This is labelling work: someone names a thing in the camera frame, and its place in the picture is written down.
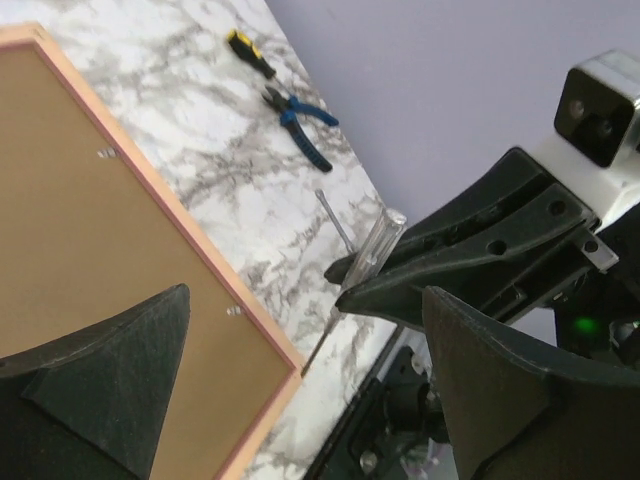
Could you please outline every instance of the white mount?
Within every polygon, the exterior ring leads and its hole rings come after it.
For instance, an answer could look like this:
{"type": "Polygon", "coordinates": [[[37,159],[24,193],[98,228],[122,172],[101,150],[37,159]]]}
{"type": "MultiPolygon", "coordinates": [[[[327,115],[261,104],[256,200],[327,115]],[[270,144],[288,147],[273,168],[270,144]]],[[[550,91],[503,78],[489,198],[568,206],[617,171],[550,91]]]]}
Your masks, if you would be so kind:
{"type": "Polygon", "coordinates": [[[601,168],[557,133],[531,156],[600,218],[597,231],[615,223],[640,203],[640,154],[601,168]]]}

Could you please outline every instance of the wooden frame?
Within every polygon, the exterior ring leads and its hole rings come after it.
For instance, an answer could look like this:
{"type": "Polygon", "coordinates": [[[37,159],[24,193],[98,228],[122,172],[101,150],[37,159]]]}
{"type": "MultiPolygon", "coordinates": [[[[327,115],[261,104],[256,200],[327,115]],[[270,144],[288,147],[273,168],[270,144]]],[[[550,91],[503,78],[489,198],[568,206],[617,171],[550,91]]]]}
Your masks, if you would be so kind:
{"type": "Polygon", "coordinates": [[[94,125],[102,131],[106,138],[110,139],[138,181],[144,185],[165,214],[180,229],[193,249],[197,251],[225,288],[231,292],[238,305],[289,367],[289,374],[285,381],[275,391],[271,400],[264,405],[262,412],[254,419],[244,437],[238,441],[227,463],[217,473],[212,472],[212,476],[215,475],[215,478],[239,478],[300,385],[300,369],[303,358],[45,29],[37,23],[0,29],[0,49],[24,45],[35,47],[66,89],[75,96],[76,101],[91,118],[94,125]]]}

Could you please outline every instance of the cork surface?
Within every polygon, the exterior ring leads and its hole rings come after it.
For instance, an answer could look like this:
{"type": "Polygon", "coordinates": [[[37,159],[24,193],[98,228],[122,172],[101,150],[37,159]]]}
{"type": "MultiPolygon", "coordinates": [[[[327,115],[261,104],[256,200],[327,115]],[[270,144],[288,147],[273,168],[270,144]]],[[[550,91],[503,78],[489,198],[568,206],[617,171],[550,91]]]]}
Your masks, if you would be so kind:
{"type": "Polygon", "coordinates": [[[0,358],[177,284],[185,351],[154,480],[210,479],[291,373],[33,45],[0,50],[0,358]]]}

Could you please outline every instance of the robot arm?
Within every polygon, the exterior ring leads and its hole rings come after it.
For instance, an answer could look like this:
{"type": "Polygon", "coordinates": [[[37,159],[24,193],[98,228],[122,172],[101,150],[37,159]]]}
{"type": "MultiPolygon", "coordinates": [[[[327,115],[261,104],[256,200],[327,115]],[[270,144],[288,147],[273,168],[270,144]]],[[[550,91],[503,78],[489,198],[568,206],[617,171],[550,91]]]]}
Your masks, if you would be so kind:
{"type": "MultiPolygon", "coordinates": [[[[505,324],[552,308],[560,348],[634,365],[640,61],[612,50],[572,68],[554,127],[531,155],[509,150],[410,228],[380,274],[337,307],[419,330],[429,286],[505,324]]],[[[338,260],[326,278],[341,283],[352,261],[338,260]]]]}

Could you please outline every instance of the green led light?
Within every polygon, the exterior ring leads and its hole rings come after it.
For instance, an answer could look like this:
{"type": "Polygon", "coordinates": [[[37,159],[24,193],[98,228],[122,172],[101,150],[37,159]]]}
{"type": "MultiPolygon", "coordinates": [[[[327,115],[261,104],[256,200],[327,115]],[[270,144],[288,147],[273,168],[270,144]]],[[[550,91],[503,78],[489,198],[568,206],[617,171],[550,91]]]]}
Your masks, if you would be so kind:
{"type": "Polygon", "coordinates": [[[584,335],[595,335],[600,330],[600,325],[593,318],[581,317],[573,324],[578,332],[584,335]]]}

